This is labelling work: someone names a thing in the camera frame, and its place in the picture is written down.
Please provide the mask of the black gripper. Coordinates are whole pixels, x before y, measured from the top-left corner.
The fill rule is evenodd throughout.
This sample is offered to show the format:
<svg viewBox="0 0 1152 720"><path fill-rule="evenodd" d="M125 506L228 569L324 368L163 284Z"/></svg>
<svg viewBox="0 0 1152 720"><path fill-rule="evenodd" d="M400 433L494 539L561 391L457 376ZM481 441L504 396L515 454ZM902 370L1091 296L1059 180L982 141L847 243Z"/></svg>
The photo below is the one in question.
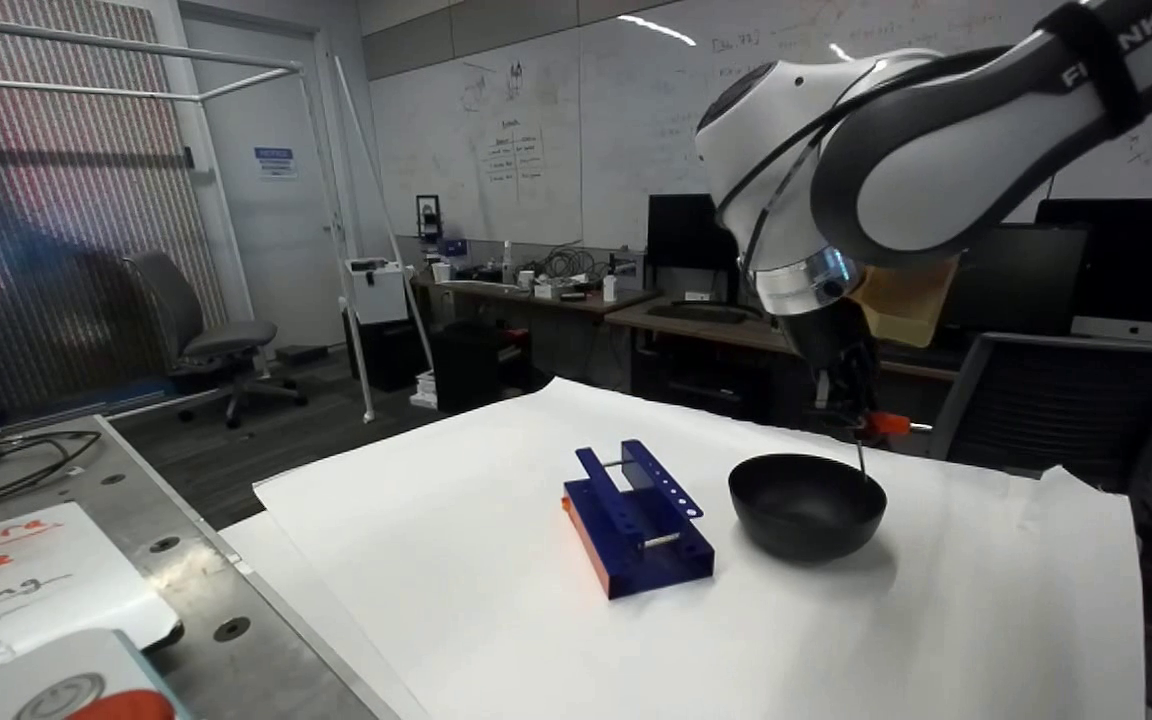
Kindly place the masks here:
<svg viewBox="0 0 1152 720"><path fill-rule="evenodd" d="M875 408L875 340L863 307L834 301L820 311L793 315L789 337L810 376L810 404L857 429Z"/></svg>

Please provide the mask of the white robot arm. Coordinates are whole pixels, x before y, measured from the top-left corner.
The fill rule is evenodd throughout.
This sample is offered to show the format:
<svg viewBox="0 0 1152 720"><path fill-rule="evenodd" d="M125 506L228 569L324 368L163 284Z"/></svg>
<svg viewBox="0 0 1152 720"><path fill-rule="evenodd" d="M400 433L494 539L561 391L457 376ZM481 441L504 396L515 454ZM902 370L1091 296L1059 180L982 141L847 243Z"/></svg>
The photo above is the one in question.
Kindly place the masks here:
<svg viewBox="0 0 1152 720"><path fill-rule="evenodd" d="M743 276L820 415L875 412L857 286L964 253L1047 174L1152 114L1152 0L1064 0L1012 44L769 59L694 121Z"/></svg>

